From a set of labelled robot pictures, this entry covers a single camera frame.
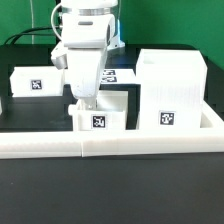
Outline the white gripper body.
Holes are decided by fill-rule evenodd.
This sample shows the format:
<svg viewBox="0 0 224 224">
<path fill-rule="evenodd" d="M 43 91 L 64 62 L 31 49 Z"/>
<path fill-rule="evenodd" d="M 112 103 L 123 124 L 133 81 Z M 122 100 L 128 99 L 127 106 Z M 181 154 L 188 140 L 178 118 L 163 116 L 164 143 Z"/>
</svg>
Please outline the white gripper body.
<svg viewBox="0 0 224 224">
<path fill-rule="evenodd" d="M 68 76 L 76 99 L 95 98 L 107 60 L 107 49 L 69 49 Z"/>
</svg>

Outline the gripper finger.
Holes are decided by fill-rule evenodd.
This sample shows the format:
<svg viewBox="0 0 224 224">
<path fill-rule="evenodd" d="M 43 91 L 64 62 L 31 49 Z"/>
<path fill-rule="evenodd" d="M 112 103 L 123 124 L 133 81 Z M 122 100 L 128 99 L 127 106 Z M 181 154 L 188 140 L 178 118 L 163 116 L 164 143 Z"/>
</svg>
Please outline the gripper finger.
<svg viewBox="0 0 224 224">
<path fill-rule="evenodd" d="M 95 98 L 87 98 L 84 100 L 86 110 L 95 110 L 97 107 L 97 100 Z"/>
</svg>

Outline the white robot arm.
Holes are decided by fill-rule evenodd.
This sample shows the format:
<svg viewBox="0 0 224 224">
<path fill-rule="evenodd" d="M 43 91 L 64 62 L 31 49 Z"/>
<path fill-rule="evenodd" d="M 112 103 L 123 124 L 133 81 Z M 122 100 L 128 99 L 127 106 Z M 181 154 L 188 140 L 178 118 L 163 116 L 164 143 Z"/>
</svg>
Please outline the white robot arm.
<svg viewBox="0 0 224 224">
<path fill-rule="evenodd" d="M 96 108 L 108 52 L 125 46 L 118 9 L 118 0 L 61 0 L 51 13 L 51 27 L 59 39 L 51 61 L 66 71 L 72 95 L 88 109 Z"/>
</svg>

